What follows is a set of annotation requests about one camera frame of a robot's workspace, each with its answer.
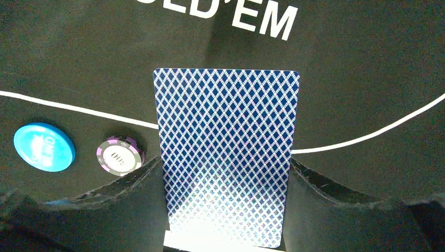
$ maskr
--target blue button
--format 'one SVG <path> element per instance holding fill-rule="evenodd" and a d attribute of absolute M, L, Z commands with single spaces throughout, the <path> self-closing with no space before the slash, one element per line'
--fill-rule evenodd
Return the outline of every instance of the blue button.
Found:
<path fill-rule="evenodd" d="M 33 122 L 15 132 L 14 147 L 20 157 L 33 167 L 46 172 L 60 172 L 73 163 L 74 145 L 56 127 Z"/>

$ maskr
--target white letter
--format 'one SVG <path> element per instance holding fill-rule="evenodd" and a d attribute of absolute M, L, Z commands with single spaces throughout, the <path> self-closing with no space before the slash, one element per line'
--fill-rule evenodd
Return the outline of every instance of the white letter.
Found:
<path fill-rule="evenodd" d="M 173 11 L 185 13 L 186 8 L 177 4 L 172 4 L 172 0 L 164 0 L 164 8 L 171 9 Z"/>
<path fill-rule="evenodd" d="M 144 4 L 151 4 L 152 2 L 154 2 L 155 0 L 136 0 L 138 2 L 144 3 Z"/>
<path fill-rule="evenodd" d="M 288 6 L 288 9 L 284 12 L 280 22 L 277 24 L 278 3 L 269 0 L 269 2 L 267 3 L 266 12 L 264 14 L 263 23 L 261 23 L 260 34 L 266 33 L 269 20 L 272 19 L 270 21 L 270 36 L 276 38 L 280 30 L 283 28 L 284 24 L 287 22 L 286 28 L 283 32 L 283 37 L 281 37 L 281 39 L 288 40 L 297 10 L 298 8 Z"/>
<path fill-rule="evenodd" d="M 257 4 L 261 4 L 263 2 L 263 0 L 248 0 L 248 1 L 251 1 L 251 2 L 254 2 Z M 237 7 L 235 9 L 234 21 L 232 22 L 232 26 L 254 32 L 255 31 L 254 25 L 248 25 L 246 23 L 241 23 L 241 21 L 240 21 L 241 14 L 246 14 L 249 16 L 257 17 L 258 11 L 253 10 L 253 9 L 244 8 L 244 0 L 238 0 Z"/>
<path fill-rule="evenodd" d="M 210 10 L 207 12 L 201 12 L 198 10 L 199 0 L 192 0 L 192 5 L 190 6 L 190 15 L 202 17 L 202 18 L 211 18 L 218 10 L 219 0 L 211 0 Z"/>

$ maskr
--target poker table surface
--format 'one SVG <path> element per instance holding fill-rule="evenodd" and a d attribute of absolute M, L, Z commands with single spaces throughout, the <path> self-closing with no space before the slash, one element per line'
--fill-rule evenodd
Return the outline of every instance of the poker table surface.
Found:
<path fill-rule="evenodd" d="M 157 123 L 156 68 L 294 70 L 301 77 L 295 150 L 375 132 L 445 93 L 444 3 L 279 1 L 279 17 L 298 8 L 283 40 L 283 31 L 260 33 L 267 1 L 244 2 L 258 11 L 240 18 L 254 31 L 233 25 L 240 0 L 221 1 L 209 18 L 191 15 L 186 0 L 175 1 L 185 13 L 162 0 L 142 2 L 2 1 L 0 91 Z M 147 159 L 160 154 L 155 129 L 5 96 L 0 108 L 0 189 L 39 201 L 116 180 L 96 158 L 112 135 L 134 138 Z M 14 133 L 30 122 L 72 139 L 69 168 L 43 172 L 18 156 Z M 418 201 L 445 191 L 444 125 L 441 102 L 367 141 L 292 157 L 358 192 Z"/>

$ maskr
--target curved white line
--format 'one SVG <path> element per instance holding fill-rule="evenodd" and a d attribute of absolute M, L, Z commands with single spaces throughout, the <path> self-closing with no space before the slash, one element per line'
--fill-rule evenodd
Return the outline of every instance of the curved white line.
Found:
<path fill-rule="evenodd" d="M 42 99 L 37 99 L 34 97 L 30 97 L 30 96 L 24 96 L 23 94 L 18 94 L 18 93 L 12 93 L 12 92 L 6 92 L 6 91 L 0 91 L 0 96 L 8 96 L 8 97 L 12 97 L 12 98 L 17 98 L 17 99 L 21 99 L 21 100 L 25 100 L 25 101 L 30 101 L 30 102 L 34 102 L 34 103 L 38 103 L 38 104 L 42 104 L 42 105 L 46 105 L 46 106 L 50 106 L 50 107 L 55 107 L 55 108 L 61 108 L 61 109 L 68 109 L 68 110 L 72 110 L 72 111 L 77 111 L 77 112 L 81 112 L 81 113 L 85 113 L 85 114 L 91 114 L 93 116 L 98 116 L 98 117 L 103 117 L 103 118 L 108 118 L 108 119 L 112 119 L 112 120 L 117 120 L 117 121 L 121 121 L 121 122 L 127 122 L 127 123 L 131 123 L 131 124 L 136 124 L 136 125 L 140 125 L 140 126 L 144 126 L 144 127 L 148 127 L 148 128 L 152 128 L 152 129 L 159 129 L 157 124 L 153 124 L 153 123 L 149 123 L 149 122 L 143 122 L 143 121 L 139 121 L 139 120 L 135 120 L 135 119 L 131 119 L 131 118 L 126 118 L 126 117 L 121 117 L 119 115 L 114 115 L 114 114 L 108 114 L 108 113 L 104 113 L 104 112 L 100 112 L 100 111 L 95 111 L 95 110 L 91 110 L 91 109 L 86 109 L 86 108 L 81 108 L 81 107 L 77 107 L 77 106 L 72 106 L 72 105 L 67 105 L 67 104 L 63 104 L 63 103 L 59 103 L 59 102 L 53 102 L 53 101 L 47 101 L 47 100 L 42 100 Z M 445 93 L 442 94 L 439 98 L 437 98 L 436 100 L 432 101 L 431 103 L 427 104 L 426 106 L 414 111 L 413 113 L 403 117 L 402 119 L 374 132 L 365 136 L 362 136 L 361 138 L 357 138 L 357 139 L 353 139 L 347 142 L 343 142 L 343 143 L 338 143 L 338 144 L 333 144 L 333 145 L 329 145 L 329 146 L 324 146 L 324 147 L 318 147 L 318 148 L 312 148 L 312 149 L 304 149 L 304 150 L 292 150 L 291 154 L 302 154 L 302 153 L 312 153 L 312 152 L 320 152 L 320 151 L 328 151 L 328 150 L 333 150 L 333 149 L 338 149 L 341 147 L 345 147 L 345 146 L 349 146 L 358 142 L 362 142 L 365 140 L 368 140 L 370 138 L 376 137 L 394 127 L 397 127 L 399 125 L 401 125 L 402 123 L 408 121 L 409 119 L 427 111 L 428 109 L 432 108 L 434 105 L 438 104 L 439 102 L 441 102 L 443 99 L 445 99 Z"/>
<path fill-rule="evenodd" d="M 148 127 L 148 128 L 152 128 L 152 129 L 158 129 L 157 124 L 143 122 L 143 121 L 127 118 L 127 117 L 121 117 L 119 115 L 108 114 L 108 113 L 104 113 L 104 112 L 100 112 L 100 111 L 95 111 L 92 109 L 86 109 L 86 108 L 81 108 L 81 107 L 77 107 L 77 106 L 67 105 L 67 104 L 63 104 L 63 103 L 59 103 L 59 102 L 37 99 L 34 97 L 30 97 L 30 96 L 24 96 L 23 94 L 0 91 L 0 96 L 13 97 L 13 98 L 17 98 L 20 100 L 30 101 L 30 102 L 50 106 L 50 107 L 68 109 L 68 110 L 77 111 L 77 112 L 81 112 L 81 113 L 85 113 L 85 114 L 91 114 L 91 115 L 97 116 L 97 117 L 103 117 L 103 118 L 108 118 L 111 120 L 136 124 L 136 125 L 140 125 L 140 126 L 144 126 L 144 127 Z"/>
<path fill-rule="evenodd" d="M 325 147 L 318 147 L 318 148 L 304 149 L 304 150 L 292 150 L 291 154 L 301 154 L 301 153 L 328 151 L 328 150 L 333 150 L 333 149 L 345 147 L 345 146 L 348 146 L 348 145 L 351 145 L 351 144 L 354 144 L 354 143 L 358 143 L 358 142 L 362 142 L 362 141 L 368 140 L 370 138 L 376 137 L 376 136 L 384 133 L 385 131 L 388 131 L 388 130 L 394 128 L 394 127 L 397 127 L 397 126 L 401 125 L 402 123 L 408 121 L 409 119 L 411 119 L 411 118 L 413 118 L 413 117 L 415 117 L 415 116 L 417 116 L 417 115 L 427 111 L 428 109 L 430 109 L 431 107 L 433 107 L 437 103 L 441 102 L 443 99 L 445 99 L 445 93 L 442 94 L 439 98 L 437 98 L 433 102 L 431 102 L 428 105 L 426 105 L 425 107 L 420 108 L 420 109 L 414 111 L 413 113 L 403 117 L 402 119 L 400 119 L 400 120 L 398 120 L 396 122 L 391 123 L 390 125 L 382 128 L 380 130 L 377 130 L 374 133 L 371 133 L 369 135 L 364 135 L 361 138 L 357 138 L 357 139 L 350 140 L 350 141 L 347 141 L 347 142 L 344 142 L 344 143 L 333 144 L 333 145 L 329 145 L 329 146 L 325 146 Z"/>

